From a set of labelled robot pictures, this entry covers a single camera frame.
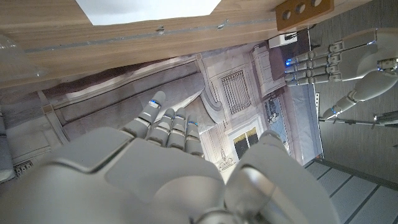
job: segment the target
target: window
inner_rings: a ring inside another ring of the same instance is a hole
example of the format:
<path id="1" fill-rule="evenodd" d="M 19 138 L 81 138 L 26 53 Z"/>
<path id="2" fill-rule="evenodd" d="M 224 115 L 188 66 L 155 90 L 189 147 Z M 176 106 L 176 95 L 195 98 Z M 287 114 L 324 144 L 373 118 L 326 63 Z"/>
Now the window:
<path id="1" fill-rule="evenodd" d="M 238 158 L 241 159 L 243 154 L 250 148 L 250 146 L 254 145 L 258 141 L 259 138 L 257 136 L 256 127 L 253 127 L 252 130 L 234 138 L 233 142 L 236 153 L 238 154 Z"/>
<path id="2" fill-rule="evenodd" d="M 243 70 L 222 78 L 221 82 L 231 114 L 235 114 L 251 105 Z"/>

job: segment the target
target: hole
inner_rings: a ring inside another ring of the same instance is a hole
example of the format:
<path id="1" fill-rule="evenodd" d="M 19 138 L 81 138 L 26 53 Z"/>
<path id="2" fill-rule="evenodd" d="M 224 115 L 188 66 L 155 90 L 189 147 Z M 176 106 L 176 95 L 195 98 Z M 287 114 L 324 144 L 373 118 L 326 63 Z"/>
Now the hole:
<path id="1" fill-rule="evenodd" d="M 322 0 L 312 0 L 311 4 L 313 7 L 317 7 L 319 6 L 319 4 L 321 4 Z"/>
<path id="2" fill-rule="evenodd" d="M 304 9 L 305 9 L 305 4 L 301 2 L 296 6 L 296 13 L 301 14 L 303 13 Z"/>
<path id="3" fill-rule="evenodd" d="M 291 15 L 290 10 L 284 11 L 284 13 L 282 13 L 283 20 L 288 20 L 290 18 L 290 15 Z"/>

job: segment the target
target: white paper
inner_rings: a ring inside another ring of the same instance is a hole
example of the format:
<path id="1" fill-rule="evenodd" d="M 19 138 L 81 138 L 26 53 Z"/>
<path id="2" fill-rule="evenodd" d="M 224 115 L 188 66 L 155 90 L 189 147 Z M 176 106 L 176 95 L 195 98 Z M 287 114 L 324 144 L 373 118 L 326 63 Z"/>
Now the white paper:
<path id="1" fill-rule="evenodd" d="M 94 26 L 206 16 L 221 0 L 76 0 Z"/>

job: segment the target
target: led light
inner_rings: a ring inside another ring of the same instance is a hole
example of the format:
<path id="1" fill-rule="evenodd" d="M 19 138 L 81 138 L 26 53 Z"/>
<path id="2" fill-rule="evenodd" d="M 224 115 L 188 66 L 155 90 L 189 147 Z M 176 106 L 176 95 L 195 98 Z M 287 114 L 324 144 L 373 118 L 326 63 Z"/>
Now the led light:
<path id="1" fill-rule="evenodd" d="M 292 61 L 292 59 L 287 59 L 286 60 L 286 65 L 290 65 L 290 62 Z"/>

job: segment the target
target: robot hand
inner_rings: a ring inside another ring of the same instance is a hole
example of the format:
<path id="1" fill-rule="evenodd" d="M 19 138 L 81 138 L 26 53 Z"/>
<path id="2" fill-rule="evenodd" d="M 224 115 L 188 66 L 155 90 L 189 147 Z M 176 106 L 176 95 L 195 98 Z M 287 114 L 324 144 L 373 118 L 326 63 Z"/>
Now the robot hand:
<path id="1" fill-rule="evenodd" d="M 54 150 L 2 195 L 0 223 L 338 223 L 276 133 L 261 135 L 225 185 L 203 159 L 196 117 L 169 109 L 155 123 L 164 100 L 158 92 L 121 130 Z"/>
<path id="2" fill-rule="evenodd" d="M 398 29 L 357 32 L 327 47 L 288 59 L 288 86 L 362 78 L 355 89 L 325 111 L 329 119 L 359 101 L 381 95 L 398 81 Z"/>

